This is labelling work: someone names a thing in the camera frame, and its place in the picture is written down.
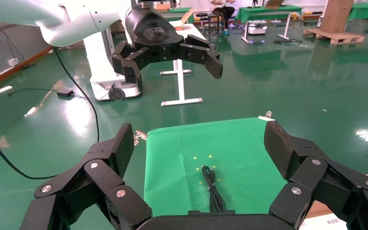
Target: robotic arm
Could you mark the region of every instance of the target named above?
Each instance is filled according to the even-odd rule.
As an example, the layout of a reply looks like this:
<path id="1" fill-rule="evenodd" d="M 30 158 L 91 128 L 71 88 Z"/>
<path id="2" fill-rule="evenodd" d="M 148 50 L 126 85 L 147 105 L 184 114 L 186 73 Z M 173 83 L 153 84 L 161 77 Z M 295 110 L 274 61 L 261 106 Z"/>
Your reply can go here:
<path id="1" fill-rule="evenodd" d="M 121 79 L 138 85 L 140 92 L 139 71 L 153 62 L 182 59 L 204 64 L 219 79 L 222 63 L 214 44 L 191 35 L 184 40 L 152 8 L 154 1 L 137 0 L 140 5 L 132 7 L 129 0 L 67 0 L 61 3 L 55 0 L 0 0 L 0 22 L 39 26 L 43 38 L 52 46 L 69 46 L 84 39 L 92 87 L 98 100 L 103 100 L 104 92 L 111 92 Z M 133 44 L 119 44 L 112 55 L 112 69 L 104 57 L 103 47 L 98 45 L 101 39 L 95 38 L 95 34 L 118 20 L 125 23 Z"/>

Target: wooden pallet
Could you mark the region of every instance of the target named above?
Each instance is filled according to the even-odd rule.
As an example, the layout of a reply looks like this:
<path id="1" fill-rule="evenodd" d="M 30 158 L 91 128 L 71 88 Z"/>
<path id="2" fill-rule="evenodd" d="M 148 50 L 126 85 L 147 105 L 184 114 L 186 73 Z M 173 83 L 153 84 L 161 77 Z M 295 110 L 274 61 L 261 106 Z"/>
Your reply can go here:
<path id="1" fill-rule="evenodd" d="M 339 44 L 352 44 L 352 43 L 361 43 L 365 39 L 364 36 L 359 34 L 353 34 L 349 32 L 342 33 L 327 33 L 321 31 L 320 29 L 306 29 L 302 32 L 304 35 L 315 35 L 315 38 L 329 38 L 331 40 L 331 44 L 339 45 Z"/>

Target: wooden baseboard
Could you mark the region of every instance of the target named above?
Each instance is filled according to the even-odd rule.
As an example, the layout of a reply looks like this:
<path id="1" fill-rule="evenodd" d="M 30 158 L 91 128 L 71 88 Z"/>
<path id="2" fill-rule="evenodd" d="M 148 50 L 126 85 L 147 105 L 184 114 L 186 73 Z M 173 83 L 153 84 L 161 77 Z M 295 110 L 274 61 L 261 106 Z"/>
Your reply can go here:
<path id="1" fill-rule="evenodd" d="M 46 48 L 43 51 L 41 51 L 40 53 L 34 55 L 33 57 L 31 57 L 30 59 L 26 60 L 25 62 L 22 62 L 19 65 L 17 65 L 14 68 L 12 68 L 11 70 L 9 70 L 9 71 L 1 74 L 0 75 L 0 82 L 3 81 L 4 79 L 10 77 L 12 74 L 16 73 L 17 71 L 19 71 L 21 68 L 23 68 L 23 66 L 32 63 L 36 59 L 38 59 L 41 56 L 43 56 L 44 54 L 48 53 L 51 49 L 53 49 L 53 48 L 51 46 L 49 46 L 48 48 Z"/>

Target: white robotic arm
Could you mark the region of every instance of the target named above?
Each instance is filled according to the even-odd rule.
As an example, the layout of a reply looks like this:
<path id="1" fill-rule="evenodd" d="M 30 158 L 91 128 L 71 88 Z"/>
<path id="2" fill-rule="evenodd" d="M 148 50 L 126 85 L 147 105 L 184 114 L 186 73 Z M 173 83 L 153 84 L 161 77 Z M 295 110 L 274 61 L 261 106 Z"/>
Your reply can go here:
<path id="1" fill-rule="evenodd" d="M 52 46 L 69 46 L 123 19 L 129 0 L 0 0 L 0 22 L 39 26 Z"/>

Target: metal clip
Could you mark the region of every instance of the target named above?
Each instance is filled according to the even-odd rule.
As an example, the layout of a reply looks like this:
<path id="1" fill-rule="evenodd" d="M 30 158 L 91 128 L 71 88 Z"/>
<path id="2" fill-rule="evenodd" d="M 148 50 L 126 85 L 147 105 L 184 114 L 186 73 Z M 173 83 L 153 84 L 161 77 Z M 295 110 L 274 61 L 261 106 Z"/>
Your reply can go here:
<path id="1" fill-rule="evenodd" d="M 136 135 L 133 135 L 135 146 L 139 144 L 140 139 L 147 140 L 147 137 L 146 133 L 136 130 Z"/>
<path id="2" fill-rule="evenodd" d="M 267 111 L 267 112 L 266 112 L 266 117 L 267 117 L 267 118 L 272 118 L 272 114 L 273 114 L 273 113 L 272 113 L 271 111 Z"/>

